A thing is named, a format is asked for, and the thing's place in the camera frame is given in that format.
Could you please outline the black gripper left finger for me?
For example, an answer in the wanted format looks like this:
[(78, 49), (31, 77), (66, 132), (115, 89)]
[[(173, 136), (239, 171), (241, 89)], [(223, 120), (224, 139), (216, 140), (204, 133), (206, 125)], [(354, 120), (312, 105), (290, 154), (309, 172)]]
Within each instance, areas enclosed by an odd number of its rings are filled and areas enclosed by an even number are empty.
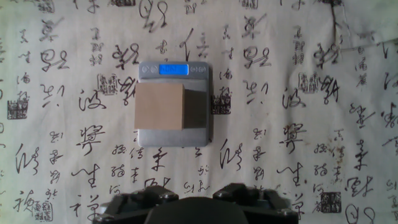
[(101, 204), (103, 213), (96, 216), (92, 224), (145, 223), (153, 208), (177, 200), (179, 196), (175, 192), (158, 185), (115, 195), (110, 202)]

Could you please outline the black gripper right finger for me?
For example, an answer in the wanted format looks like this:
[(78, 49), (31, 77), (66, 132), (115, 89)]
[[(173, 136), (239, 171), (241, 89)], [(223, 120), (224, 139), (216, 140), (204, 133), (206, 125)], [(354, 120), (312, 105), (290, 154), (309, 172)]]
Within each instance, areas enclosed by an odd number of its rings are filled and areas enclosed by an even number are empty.
[(298, 224), (299, 215), (275, 190), (260, 190), (242, 183), (219, 189), (212, 199), (237, 205), (249, 224)]

